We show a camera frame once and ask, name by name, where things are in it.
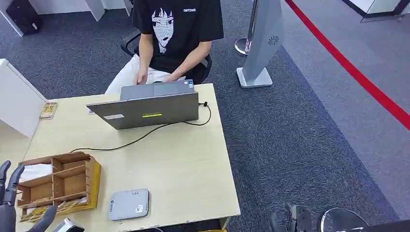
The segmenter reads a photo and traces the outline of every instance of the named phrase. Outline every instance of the desk surface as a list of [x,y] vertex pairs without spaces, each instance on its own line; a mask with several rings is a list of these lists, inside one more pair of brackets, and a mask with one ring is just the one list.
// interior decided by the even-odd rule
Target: desk surface
[[[87,231],[124,232],[240,215],[213,85],[195,86],[195,90],[199,102],[207,101],[212,110],[205,126],[179,123],[120,150],[85,151],[102,166],[98,207],[66,217]],[[25,160],[79,147],[117,147],[157,127],[115,130],[87,114],[86,104],[117,99],[118,95],[95,95],[55,100],[57,112],[52,120],[40,122]],[[198,123],[208,119],[208,109],[200,107],[199,113]],[[110,221],[111,194],[131,189],[150,191],[148,216]],[[63,218],[57,217],[51,228]],[[19,223],[17,231],[29,227]]]

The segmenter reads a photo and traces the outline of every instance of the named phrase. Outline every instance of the wooden compartment box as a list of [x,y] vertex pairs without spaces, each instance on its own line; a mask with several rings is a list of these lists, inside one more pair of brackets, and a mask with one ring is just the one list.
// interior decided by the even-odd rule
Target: wooden compartment box
[[21,182],[18,189],[22,191],[17,207],[22,208],[24,216],[28,208],[54,205],[87,197],[84,203],[78,203],[72,208],[57,211],[64,215],[76,211],[97,208],[100,186],[100,164],[84,152],[67,153],[57,156],[21,162],[23,165],[51,164],[52,174],[33,180]]

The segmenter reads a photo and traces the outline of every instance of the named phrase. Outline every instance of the red tape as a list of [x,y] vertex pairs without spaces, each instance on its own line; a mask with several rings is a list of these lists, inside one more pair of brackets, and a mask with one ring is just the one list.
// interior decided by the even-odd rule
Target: red tape
[[326,50],[339,64],[387,111],[389,111],[403,126],[410,130],[410,115],[384,94],[366,76],[364,76],[343,54],[319,31],[309,18],[297,7],[292,0],[285,0],[305,26],[312,32]]

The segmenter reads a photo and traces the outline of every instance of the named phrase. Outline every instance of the gray device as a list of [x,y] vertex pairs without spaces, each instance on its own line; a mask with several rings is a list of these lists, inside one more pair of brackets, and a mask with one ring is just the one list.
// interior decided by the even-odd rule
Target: gray device
[[119,101],[87,107],[117,130],[198,120],[192,80],[123,87]]
[[108,216],[112,221],[144,217],[148,214],[148,202],[147,189],[116,192],[111,196]]

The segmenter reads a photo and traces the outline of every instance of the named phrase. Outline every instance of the black cable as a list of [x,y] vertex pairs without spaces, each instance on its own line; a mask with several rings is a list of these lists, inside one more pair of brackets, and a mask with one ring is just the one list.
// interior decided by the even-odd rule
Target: black cable
[[[212,112],[211,112],[211,108],[209,108],[209,106],[208,106],[208,103],[205,101],[205,103],[199,103],[199,105],[203,105],[204,107],[207,107],[207,108],[208,108],[208,110],[209,110],[209,118],[208,118],[208,120],[207,120],[206,122],[204,122],[204,123],[201,123],[201,124],[194,124],[194,123],[190,123],[190,122],[184,122],[184,123],[189,124],[189,125],[193,125],[193,126],[203,126],[203,125],[207,124],[207,123],[211,120]],[[155,129],[151,130],[150,132],[148,132],[147,134],[145,134],[145,135],[142,136],[141,138],[139,138],[139,139],[137,139],[137,140],[135,140],[135,141],[132,141],[132,142],[130,142],[130,143],[128,143],[128,144],[119,146],[119,147],[110,148],[110,149],[77,148],[77,149],[74,149],[74,150],[70,151],[70,153],[75,152],[75,151],[78,151],[78,150],[92,150],[92,151],[114,151],[114,150],[118,150],[118,149],[121,149],[121,148],[124,148],[124,147],[126,147],[126,146],[132,145],[132,144],[134,144],[134,143],[136,143],[136,142],[138,142],[138,141],[144,139],[144,138],[147,137],[149,134],[151,134],[152,132],[154,132],[154,131],[156,131],[156,130],[158,130],[158,129],[160,129],[160,128],[163,128],[163,127],[166,127],[166,126],[169,126],[169,125],[173,125],[173,124],[176,124],[176,123],[179,123],[179,122],[168,123],[168,124],[159,126],[159,127],[155,128]]]

